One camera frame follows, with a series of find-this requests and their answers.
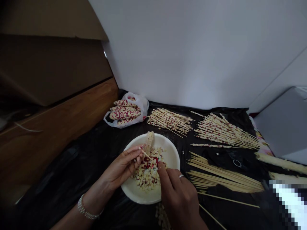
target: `cardboard box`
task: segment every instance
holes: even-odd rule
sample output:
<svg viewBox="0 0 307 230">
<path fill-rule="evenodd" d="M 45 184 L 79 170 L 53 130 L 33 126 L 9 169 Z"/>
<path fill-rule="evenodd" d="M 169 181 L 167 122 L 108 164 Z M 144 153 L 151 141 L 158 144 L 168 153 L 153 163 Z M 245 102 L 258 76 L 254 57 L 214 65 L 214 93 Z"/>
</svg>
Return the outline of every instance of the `cardboard box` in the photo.
<svg viewBox="0 0 307 230">
<path fill-rule="evenodd" d="M 88 0 L 13 0 L 2 5 L 1 34 L 108 41 Z"/>
<path fill-rule="evenodd" d="M 0 84 L 42 106 L 113 75 L 99 40 L 2 35 L 0 49 Z"/>
</svg>

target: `white wire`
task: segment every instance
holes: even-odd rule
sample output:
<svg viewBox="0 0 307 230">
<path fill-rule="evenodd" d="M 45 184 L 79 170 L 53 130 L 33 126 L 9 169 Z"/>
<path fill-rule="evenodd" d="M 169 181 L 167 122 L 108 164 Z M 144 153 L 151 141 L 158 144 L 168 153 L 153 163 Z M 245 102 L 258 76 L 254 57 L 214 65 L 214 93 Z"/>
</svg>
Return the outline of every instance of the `white wire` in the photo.
<svg viewBox="0 0 307 230">
<path fill-rule="evenodd" d="M 20 125 L 20 124 L 18 124 L 18 123 L 16 123 L 16 122 L 14 122 L 16 125 L 18 125 L 20 128 L 22 128 L 22 129 L 24 129 L 24 130 L 27 130 L 27 131 L 29 131 L 29 132 L 42 132 L 42 130 L 31 130 L 31 129 L 27 129 L 27 128 L 25 128 L 25 127 L 23 127 L 22 125 Z"/>
</svg>

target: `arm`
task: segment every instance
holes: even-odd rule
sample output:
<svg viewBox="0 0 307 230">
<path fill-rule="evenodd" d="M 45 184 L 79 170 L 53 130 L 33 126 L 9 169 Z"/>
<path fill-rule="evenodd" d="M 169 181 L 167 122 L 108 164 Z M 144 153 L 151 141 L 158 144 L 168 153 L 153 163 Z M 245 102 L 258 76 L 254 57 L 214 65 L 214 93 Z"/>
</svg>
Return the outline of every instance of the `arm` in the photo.
<svg viewBox="0 0 307 230">
<path fill-rule="evenodd" d="M 91 214 L 98 215 L 113 195 L 114 191 L 123 184 L 141 164 L 143 154 L 134 146 L 122 152 L 104 171 L 101 177 L 83 196 L 83 206 Z M 59 229 L 89 229 L 94 220 L 86 218 L 75 205 L 55 226 Z"/>
<path fill-rule="evenodd" d="M 161 199 L 169 222 L 174 230 L 208 230 L 199 215 L 199 202 L 196 188 L 185 177 L 179 178 L 177 169 L 165 169 L 159 162 Z"/>
</svg>

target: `bundle of skewers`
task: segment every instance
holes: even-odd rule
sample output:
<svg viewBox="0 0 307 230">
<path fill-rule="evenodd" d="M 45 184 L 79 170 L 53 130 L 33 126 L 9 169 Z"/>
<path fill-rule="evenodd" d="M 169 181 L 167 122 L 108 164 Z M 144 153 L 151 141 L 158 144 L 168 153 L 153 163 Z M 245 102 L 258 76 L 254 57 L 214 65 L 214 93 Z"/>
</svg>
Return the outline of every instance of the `bundle of skewers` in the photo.
<svg viewBox="0 0 307 230">
<path fill-rule="evenodd" d="M 212 142 L 218 142 L 221 143 L 221 145 L 191 145 L 215 148 L 244 148 L 255 150 L 260 148 L 260 144 L 256 137 L 229 123 L 221 113 L 220 116 L 221 117 L 213 113 L 208 116 L 203 116 L 204 119 L 197 124 L 198 128 L 194 129 L 194 131 L 197 133 L 196 137 Z"/>
<path fill-rule="evenodd" d="M 216 175 L 212 176 L 197 171 L 188 172 L 190 181 L 196 188 L 200 189 L 201 193 L 206 193 L 208 187 L 216 186 L 217 184 L 223 185 L 235 192 L 255 193 L 264 190 L 259 181 L 237 172 L 210 165 L 206 158 L 192 152 L 190 153 L 189 165 Z"/>
<path fill-rule="evenodd" d="M 194 120 L 190 117 L 185 117 L 167 109 L 160 108 L 152 111 L 151 115 L 148 116 L 147 124 L 157 126 L 159 129 L 168 129 L 182 137 L 186 136 L 186 134 L 192 129 L 192 121 Z"/>
</svg>

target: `white wall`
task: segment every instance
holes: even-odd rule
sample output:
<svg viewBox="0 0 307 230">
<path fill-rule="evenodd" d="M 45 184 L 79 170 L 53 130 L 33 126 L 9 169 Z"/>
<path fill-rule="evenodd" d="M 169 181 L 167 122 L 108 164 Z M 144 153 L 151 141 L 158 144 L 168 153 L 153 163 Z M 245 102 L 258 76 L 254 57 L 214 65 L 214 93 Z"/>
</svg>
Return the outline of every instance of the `white wall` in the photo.
<svg viewBox="0 0 307 230">
<path fill-rule="evenodd" d="M 299 0 L 89 1 L 119 88 L 156 102 L 248 107 L 307 46 Z"/>
<path fill-rule="evenodd" d="M 307 49 L 303 51 L 250 105 L 259 112 L 292 86 L 307 86 Z"/>
</svg>

